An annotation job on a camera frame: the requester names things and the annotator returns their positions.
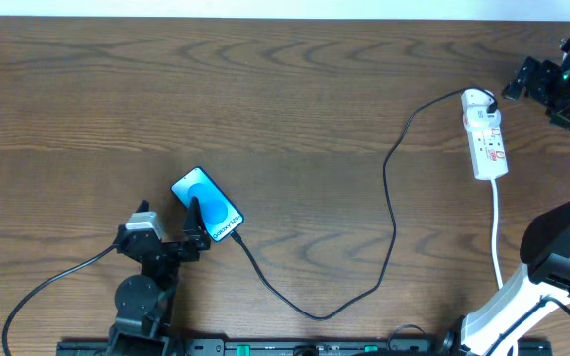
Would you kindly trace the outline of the blue Samsung Galaxy smartphone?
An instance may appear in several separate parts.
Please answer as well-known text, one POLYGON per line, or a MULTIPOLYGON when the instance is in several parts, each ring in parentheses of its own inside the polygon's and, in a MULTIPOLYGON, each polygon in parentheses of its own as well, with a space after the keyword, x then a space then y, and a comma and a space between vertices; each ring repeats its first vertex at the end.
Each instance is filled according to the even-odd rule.
POLYGON ((244 223, 242 212, 200 166, 175 182, 171 191, 186 208, 193 198, 198 200, 205 230, 215 242, 225 239, 244 223))

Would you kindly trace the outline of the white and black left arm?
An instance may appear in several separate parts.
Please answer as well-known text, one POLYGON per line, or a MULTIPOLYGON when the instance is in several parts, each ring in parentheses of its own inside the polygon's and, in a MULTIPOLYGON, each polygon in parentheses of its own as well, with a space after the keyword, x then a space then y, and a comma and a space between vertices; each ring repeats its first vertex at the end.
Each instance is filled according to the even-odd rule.
POLYGON ((142 201, 118 227, 118 253, 138 262, 141 271, 126 278, 115 293, 117 315, 110 329, 108 355, 184 355, 185 342, 167 331, 181 264, 197 262, 211 246, 199 200, 190 200, 182 239, 163 240, 159 216, 142 201))

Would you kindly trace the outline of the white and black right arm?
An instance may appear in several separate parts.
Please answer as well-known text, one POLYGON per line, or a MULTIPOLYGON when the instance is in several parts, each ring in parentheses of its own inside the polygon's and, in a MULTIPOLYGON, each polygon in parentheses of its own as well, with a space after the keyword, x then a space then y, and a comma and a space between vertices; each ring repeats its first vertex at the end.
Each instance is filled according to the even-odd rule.
MULTIPOLYGON (((508 100, 532 98, 550 122, 570 131, 570 37, 559 64, 527 58, 503 89, 508 100)), ((570 304, 570 201, 536 217, 526 229, 521 263, 479 310, 459 319, 443 337, 439 355, 506 355, 531 328, 570 304)))

